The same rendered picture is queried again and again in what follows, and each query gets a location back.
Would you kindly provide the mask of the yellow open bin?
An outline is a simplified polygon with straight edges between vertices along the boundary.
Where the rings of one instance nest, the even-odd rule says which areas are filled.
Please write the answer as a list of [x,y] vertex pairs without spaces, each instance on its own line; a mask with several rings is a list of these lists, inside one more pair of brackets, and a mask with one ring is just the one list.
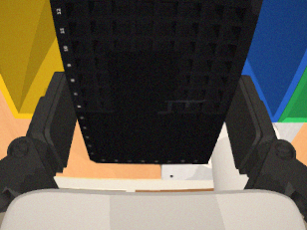
[[50,0],[0,0],[0,90],[14,118],[32,118],[54,72],[65,72]]

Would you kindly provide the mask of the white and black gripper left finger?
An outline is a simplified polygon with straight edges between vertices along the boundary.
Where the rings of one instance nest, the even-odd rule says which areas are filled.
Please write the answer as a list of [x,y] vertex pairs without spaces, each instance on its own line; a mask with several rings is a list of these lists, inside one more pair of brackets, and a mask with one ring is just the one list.
[[13,139],[0,160],[0,213],[20,194],[59,189],[54,177],[68,165],[76,123],[65,72],[54,72],[26,135]]

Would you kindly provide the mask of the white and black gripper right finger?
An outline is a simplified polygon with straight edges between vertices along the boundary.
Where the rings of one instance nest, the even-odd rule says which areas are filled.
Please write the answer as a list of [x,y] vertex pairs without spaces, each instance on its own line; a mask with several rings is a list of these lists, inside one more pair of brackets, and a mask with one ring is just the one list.
[[288,196],[307,223],[307,166],[296,158],[289,141],[277,138],[250,76],[240,76],[225,125],[235,168],[248,177],[244,189]]

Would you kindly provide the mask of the green bin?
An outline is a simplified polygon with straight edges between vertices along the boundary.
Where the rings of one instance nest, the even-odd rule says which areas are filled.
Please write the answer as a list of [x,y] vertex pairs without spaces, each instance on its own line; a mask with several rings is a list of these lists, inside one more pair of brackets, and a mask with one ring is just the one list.
[[307,122],[307,66],[278,122]]

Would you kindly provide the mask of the blue bin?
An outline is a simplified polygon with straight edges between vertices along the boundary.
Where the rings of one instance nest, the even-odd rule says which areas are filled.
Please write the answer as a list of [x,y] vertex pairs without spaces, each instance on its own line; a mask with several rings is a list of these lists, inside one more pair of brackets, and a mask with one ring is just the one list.
[[241,75],[278,122],[307,66],[307,0],[263,0]]

